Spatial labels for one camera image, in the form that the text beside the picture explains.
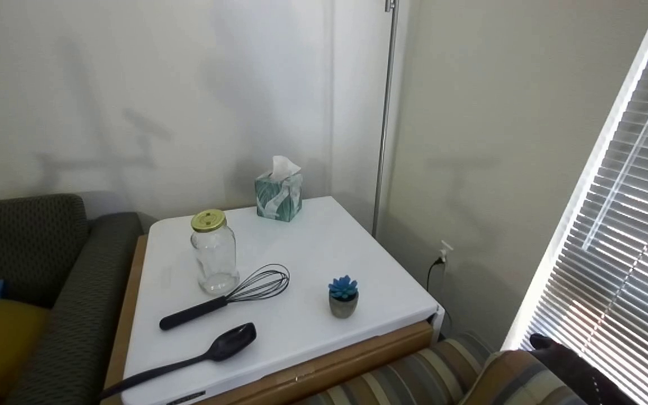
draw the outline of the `couch armrest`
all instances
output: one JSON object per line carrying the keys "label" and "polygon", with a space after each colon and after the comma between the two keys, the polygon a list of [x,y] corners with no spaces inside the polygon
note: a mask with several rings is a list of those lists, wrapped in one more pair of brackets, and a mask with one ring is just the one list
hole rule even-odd
{"label": "couch armrest", "polygon": [[93,223],[9,402],[97,402],[139,233],[135,214],[112,214]]}
{"label": "couch armrest", "polygon": [[296,405],[351,405],[351,402],[438,402],[454,405],[485,359],[485,350],[472,337],[458,335],[397,357],[384,366],[345,380]]}
{"label": "couch armrest", "polygon": [[500,350],[462,401],[462,405],[476,402],[583,405],[584,401],[528,350]]}

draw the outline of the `tabletop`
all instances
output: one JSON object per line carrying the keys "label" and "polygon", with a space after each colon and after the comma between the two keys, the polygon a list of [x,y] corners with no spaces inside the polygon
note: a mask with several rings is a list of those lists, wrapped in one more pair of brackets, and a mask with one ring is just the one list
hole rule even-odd
{"label": "tabletop", "polygon": [[[256,216],[253,206],[229,209],[241,278],[265,262],[283,262],[289,286],[265,302],[233,302],[172,331],[159,320],[207,297],[188,245],[190,216],[151,227],[141,268],[123,376],[205,352],[215,335],[253,321],[256,339],[225,362],[199,362],[122,393],[123,402],[166,402],[202,391],[208,397],[289,364],[337,350],[367,337],[436,314],[442,308],[400,268],[372,233],[331,196],[304,200],[293,223]],[[358,278],[360,298],[351,317],[328,310],[328,284]]]}

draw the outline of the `window blinds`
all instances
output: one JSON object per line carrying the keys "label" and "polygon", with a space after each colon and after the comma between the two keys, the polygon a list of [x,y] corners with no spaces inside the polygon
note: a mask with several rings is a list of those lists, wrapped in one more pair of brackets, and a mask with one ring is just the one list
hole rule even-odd
{"label": "window blinds", "polygon": [[648,402],[648,61],[572,220],[525,337],[564,341]]}

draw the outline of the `white wall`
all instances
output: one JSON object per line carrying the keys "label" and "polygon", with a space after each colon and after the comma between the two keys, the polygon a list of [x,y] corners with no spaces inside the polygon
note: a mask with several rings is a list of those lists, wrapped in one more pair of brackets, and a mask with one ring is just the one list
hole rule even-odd
{"label": "white wall", "polygon": [[381,240],[496,348],[648,26],[642,0],[413,1]]}
{"label": "white wall", "polygon": [[383,0],[333,4],[333,196],[372,230],[392,13]]}
{"label": "white wall", "polygon": [[328,0],[0,0],[0,198],[80,190],[93,216],[251,205],[274,153],[304,166],[304,196],[331,194],[347,26],[363,28]]}

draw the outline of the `jar lid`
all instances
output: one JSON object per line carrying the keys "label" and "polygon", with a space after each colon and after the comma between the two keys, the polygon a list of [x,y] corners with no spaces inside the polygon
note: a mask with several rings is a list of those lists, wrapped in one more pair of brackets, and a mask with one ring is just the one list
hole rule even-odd
{"label": "jar lid", "polygon": [[190,216],[190,230],[196,231],[214,231],[226,223],[226,216],[221,209],[205,209]]}

